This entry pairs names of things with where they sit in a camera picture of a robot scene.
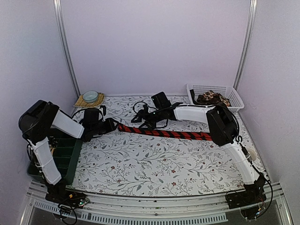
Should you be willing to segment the red black striped tie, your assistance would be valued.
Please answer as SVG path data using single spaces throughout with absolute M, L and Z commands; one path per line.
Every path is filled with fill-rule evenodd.
M 135 133 L 140 135 L 150 135 L 157 137 L 187 139 L 187 140 L 204 140 L 212 141 L 210 133 L 206 132 L 184 132 L 184 131 L 167 131 L 167 130 L 146 130 L 137 127 L 128 127 L 124 124 L 117 126 L 120 132 Z

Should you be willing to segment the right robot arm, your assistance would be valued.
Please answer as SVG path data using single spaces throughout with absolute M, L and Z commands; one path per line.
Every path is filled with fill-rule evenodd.
M 216 105 L 187 105 L 182 102 L 172 104 L 164 92 L 151 97 L 154 107 L 149 111 L 147 104 L 136 112 L 132 123 L 140 123 L 140 128 L 156 129 L 162 120 L 190 120 L 207 124 L 212 141 L 231 156 L 244 182 L 245 192 L 242 200 L 253 204 L 260 198 L 265 184 L 264 175 L 259 172 L 248 150 L 242 145 L 240 127 L 235 116 L 224 103 Z

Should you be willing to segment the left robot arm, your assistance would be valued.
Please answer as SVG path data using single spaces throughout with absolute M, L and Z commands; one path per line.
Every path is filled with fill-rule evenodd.
M 22 137 L 32 147 L 38 167 L 47 184 L 57 185 L 62 180 L 48 143 L 51 128 L 56 128 L 83 142 L 89 142 L 95 136 L 101 136 L 117 129 L 118 121 L 112 118 L 99 118 L 99 115 L 104 117 L 105 114 L 105 107 L 100 110 L 97 108 L 84 109 L 82 122 L 77 122 L 60 110 L 58 105 L 38 100 L 19 118 L 18 126 Z

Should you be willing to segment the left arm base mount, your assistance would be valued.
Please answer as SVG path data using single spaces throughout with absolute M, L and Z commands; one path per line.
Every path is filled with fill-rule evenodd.
M 46 188 L 47 194 L 45 199 L 58 204 L 60 219 L 66 225 L 68 225 L 65 221 L 67 216 L 74 216 L 75 221 L 73 224 L 75 224 L 78 220 L 76 210 L 82 209 L 86 204 L 90 203 L 86 194 L 67 190 L 65 183 L 46 184 Z

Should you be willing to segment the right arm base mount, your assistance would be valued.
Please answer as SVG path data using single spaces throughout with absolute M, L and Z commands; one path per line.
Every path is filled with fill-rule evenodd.
M 225 200 L 228 204 L 229 209 L 246 207 L 252 204 L 256 204 L 256 206 L 246 208 L 246 209 L 241 209 L 240 213 L 246 221 L 254 221 L 262 217 L 269 210 L 274 196 L 273 187 L 270 181 L 267 180 L 266 183 L 271 189 L 271 197 L 268 206 L 266 206 L 267 197 L 264 193 L 263 188 L 260 189 L 260 193 L 256 196 L 254 192 L 252 192 L 253 194 L 251 196 L 250 195 L 251 193 L 249 194 L 249 192 L 247 192 L 246 190 L 240 192 L 233 190 L 233 191 L 228 191 L 225 194 Z

